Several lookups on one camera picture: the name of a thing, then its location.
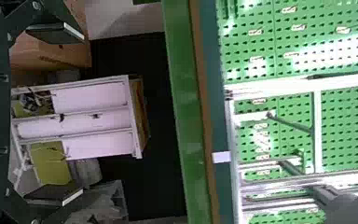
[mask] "pegboard panel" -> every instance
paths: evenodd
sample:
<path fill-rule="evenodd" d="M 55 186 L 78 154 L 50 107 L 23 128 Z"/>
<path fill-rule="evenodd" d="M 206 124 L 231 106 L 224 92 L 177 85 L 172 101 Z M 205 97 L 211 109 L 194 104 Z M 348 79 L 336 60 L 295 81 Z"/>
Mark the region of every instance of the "pegboard panel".
<path fill-rule="evenodd" d="M 234 102 L 235 114 L 246 114 L 259 111 L 276 110 L 278 108 L 278 97 L 270 97 L 255 100 L 244 100 Z"/>
<path fill-rule="evenodd" d="M 319 209 L 292 210 L 271 214 L 254 215 L 250 224 L 323 224 L 325 215 Z"/>
<path fill-rule="evenodd" d="M 278 118 L 312 126 L 312 96 L 310 93 L 283 96 L 279 98 Z M 298 150 L 305 153 L 306 173 L 313 171 L 313 145 L 310 134 L 280 124 L 281 156 L 296 155 Z"/>
<path fill-rule="evenodd" d="M 279 179 L 283 177 L 290 176 L 286 171 L 283 171 L 280 168 L 269 169 L 269 170 L 260 170 L 246 172 L 243 174 L 242 179 L 246 181 L 258 181 L 258 180 L 268 180 L 268 179 Z"/>
<path fill-rule="evenodd" d="M 296 94 L 266 99 L 234 102 L 235 114 L 275 110 L 278 117 L 310 127 L 312 124 L 311 94 Z M 313 150 L 310 135 L 274 120 L 245 121 L 237 127 L 237 149 L 243 162 L 263 161 L 273 158 L 305 154 L 305 163 L 299 167 L 313 171 Z M 287 176 L 280 170 L 244 174 L 245 180 L 274 179 Z"/>
<path fill-rule="evenodd" d="M 322 93 L 326 172 L 358 169 L 358 87 Z"/>
<path fill-rule="evenodd" d="M 241 161 L 263 161 L 280 155 L 279 124 L 273 120 L 242 122 L 237 130 Z"/>
<path fill-rule="evenodd" d="M 226 84 L 358 71 L 358 0 L 218 0 Z"/>
<path fill-rule="evenodd" d="M 358 71 L 358 0 L 274 6 L 277 77 Z"/>
<path fill-rule="evenodd" d="M 275 77 L 272 0 L 218 1 L 217 8 L 226 83 Z"/>

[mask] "white cabinet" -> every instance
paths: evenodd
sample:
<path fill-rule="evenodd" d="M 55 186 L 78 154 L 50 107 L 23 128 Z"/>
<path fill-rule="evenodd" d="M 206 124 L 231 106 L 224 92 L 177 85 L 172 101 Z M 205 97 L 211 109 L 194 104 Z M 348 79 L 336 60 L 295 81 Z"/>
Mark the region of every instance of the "white cabinet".
<path fill-rule="evenodd" d="M 12 137 L 23 159 L 26 146 L 57 141 L 67 160 L 142 158 L 148 133 L 139 79 L 105 77 L 11 93 Z"/>

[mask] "metal shelving rack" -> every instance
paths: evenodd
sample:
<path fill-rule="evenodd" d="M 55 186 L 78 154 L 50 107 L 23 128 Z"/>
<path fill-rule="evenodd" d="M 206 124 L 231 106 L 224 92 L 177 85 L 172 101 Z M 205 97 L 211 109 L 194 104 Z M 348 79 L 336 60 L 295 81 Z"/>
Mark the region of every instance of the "metal shelving rack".
<path fill-rule="evenodd" d="M 358 0 L 216 4 L 238 221 L 323 223 L 304 181 L 358 194 Z"/>

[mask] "dark floor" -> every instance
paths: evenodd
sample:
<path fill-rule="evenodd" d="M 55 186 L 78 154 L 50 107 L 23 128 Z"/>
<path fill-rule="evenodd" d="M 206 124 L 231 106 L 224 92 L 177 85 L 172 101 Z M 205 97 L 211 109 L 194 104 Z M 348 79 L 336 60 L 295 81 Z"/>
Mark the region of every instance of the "dark floor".
<path fill-rule="evenodd" d="M 144 158 L 100 158 L 103 181 L 123 180 L 131 220 L 186 215 L 163 33 L 91 42 L 92 71 L 83 78 L 141 75 L 151 139 Z"/>

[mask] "white wall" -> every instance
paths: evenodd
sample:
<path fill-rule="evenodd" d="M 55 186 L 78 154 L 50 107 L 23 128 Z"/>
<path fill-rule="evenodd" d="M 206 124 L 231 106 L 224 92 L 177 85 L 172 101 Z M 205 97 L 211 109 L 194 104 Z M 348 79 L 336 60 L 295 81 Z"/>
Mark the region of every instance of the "white wall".
<path fill-rule="evenodd" d="M 164 31 L 161 3 L 134 6 L 132 0 L 86 0 L 89 39 Z"/>

